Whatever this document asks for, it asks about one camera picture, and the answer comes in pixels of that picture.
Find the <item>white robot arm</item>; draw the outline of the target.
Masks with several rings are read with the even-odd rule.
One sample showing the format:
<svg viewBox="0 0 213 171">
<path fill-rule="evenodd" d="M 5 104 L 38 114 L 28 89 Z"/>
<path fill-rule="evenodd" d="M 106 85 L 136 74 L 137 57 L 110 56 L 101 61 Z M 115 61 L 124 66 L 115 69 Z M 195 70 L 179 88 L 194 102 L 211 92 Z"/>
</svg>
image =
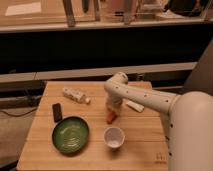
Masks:
<svg viewBox="0 0 213 171">
<path fill-rule="evenodd" d="M 104 89 L 109 106 L 116 108 L 128 99 L 170 118 L 169 171 L 213 171 L 213 96 L 129 86 L 123 72 L 108 79 Z"/>
</svg>

